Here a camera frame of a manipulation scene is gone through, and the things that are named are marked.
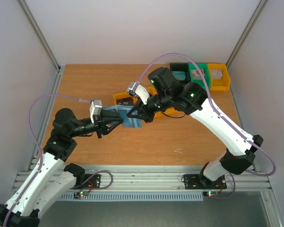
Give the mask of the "teal leather card holder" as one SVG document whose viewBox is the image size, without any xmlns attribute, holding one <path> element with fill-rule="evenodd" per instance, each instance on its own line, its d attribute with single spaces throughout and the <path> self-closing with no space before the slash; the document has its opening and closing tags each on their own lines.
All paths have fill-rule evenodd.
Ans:
<svg viewBox="0 0 284 227">
<path fill-rule="evenodd" d="M 133 108 L 133 105 L 113 105 L 104 107 L 104 110 L 116 112 L 123 119 L 122 126 L 126 128 L 141 128 L 142 120 L 130 118 L 127 116 L 128 112 Z"/>
</svg>

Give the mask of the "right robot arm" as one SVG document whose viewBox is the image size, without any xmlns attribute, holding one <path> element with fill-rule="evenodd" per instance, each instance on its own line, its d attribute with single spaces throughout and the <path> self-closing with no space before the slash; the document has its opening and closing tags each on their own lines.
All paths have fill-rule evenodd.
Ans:
<svg viewBox="0 0 284 227">
<path fill-rule="evenodd" d="M 253 136 L 235 124 L 219 110 L 199 84 L 188 82 L 184 85 L 170 69 L 164 67 L 150 73 L 148 80 L 157 91 L 153 96 L 136 82 L 128 87 L 129 95 L 140 98 L 128 112 L 129 118 L 152 122 L 155 113 L 172 107 L 202 123 L 226 146 L 226 151 L 220 157 L 206 163 L 200 171 L 196 182 L 203 189 L 208 189 L 227 173 L 239 175 L 252 165 L 263 138 Z"/>
</svg>

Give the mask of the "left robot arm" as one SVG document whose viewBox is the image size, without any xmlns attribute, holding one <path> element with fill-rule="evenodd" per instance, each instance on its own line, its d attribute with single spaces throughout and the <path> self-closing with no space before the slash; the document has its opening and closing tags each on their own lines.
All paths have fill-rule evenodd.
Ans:
<svg viewBox="0 0 284 227">
<path fill-rule="evenodd" d="M 48 183 L 77 146 L 74 138 L 89 137 L 94 132 L 101 138 L 122 122 L 117 112 L 108 110 L 99 109 L 95 116 L 81 120 L 69 108 L 59 110 L 36 166 L 17 192 L 6 203 L 0 204 L 0 226 L 38 226 L 40 219 L 62 194 L 85 185 L 85 169 L 74 163 L 66 165 L 59 177 Z"/>
</svg>

